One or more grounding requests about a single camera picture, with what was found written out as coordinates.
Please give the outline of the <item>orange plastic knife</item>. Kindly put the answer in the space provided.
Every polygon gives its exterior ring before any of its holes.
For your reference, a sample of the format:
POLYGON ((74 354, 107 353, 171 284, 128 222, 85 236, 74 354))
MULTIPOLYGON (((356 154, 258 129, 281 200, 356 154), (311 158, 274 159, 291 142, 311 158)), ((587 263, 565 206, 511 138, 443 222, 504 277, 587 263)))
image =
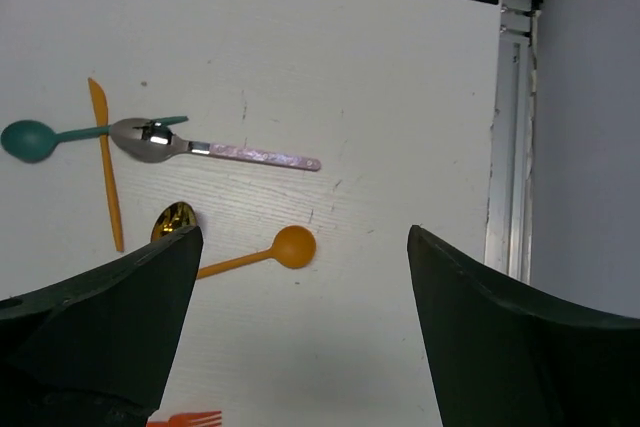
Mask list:
MULTIPOLYGON (((108 104, 106 95, 102 87, 93 78, 88 79, 88 87, 92 101, 94 117, 96 120, 96 126, 108 127, 108 104)), ((99 137, 99 142, 101 149, 107 205, 109 210, 114 245, 117 252, 123 253, 124 235, 108 136, 106 134, 101 135, 99 137)))

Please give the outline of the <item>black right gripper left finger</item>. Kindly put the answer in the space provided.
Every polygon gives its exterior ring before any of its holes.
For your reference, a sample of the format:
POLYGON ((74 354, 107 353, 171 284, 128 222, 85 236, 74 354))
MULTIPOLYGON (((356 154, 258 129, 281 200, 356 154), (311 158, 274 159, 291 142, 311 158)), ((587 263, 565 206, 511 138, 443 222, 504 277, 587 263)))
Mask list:
POLYGON ((203 249, 199 227, 1 302, 4 426, 143 426, 161 404, 203 249))

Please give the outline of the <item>teal plastic spoon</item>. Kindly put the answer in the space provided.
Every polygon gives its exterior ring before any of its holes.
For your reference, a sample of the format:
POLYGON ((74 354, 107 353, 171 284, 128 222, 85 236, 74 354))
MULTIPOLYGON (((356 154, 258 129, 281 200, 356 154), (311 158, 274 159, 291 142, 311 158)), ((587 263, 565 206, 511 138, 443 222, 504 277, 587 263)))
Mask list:
MULTIPOLYGON (((170 127, 173 124, 186 122, 188 118, 182 116, 150 120, 160 120, 170 127)), ((11 156, 26 163, 36 163, 48 158, 60 143, 99 138, 104 134, 110 137, 111 125, 56 133, 42 122, 20 120, 2 131, 1 145, 11 156)))

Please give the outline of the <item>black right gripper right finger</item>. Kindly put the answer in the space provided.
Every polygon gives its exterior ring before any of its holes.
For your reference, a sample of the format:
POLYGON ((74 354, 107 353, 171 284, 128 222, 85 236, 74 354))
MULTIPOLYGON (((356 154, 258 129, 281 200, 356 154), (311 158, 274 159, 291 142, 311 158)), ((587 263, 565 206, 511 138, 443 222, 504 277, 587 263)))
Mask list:
POLYGON ((639 322, 546 294, 420 226, 407 252, 446 426, 635 426, 639 322))

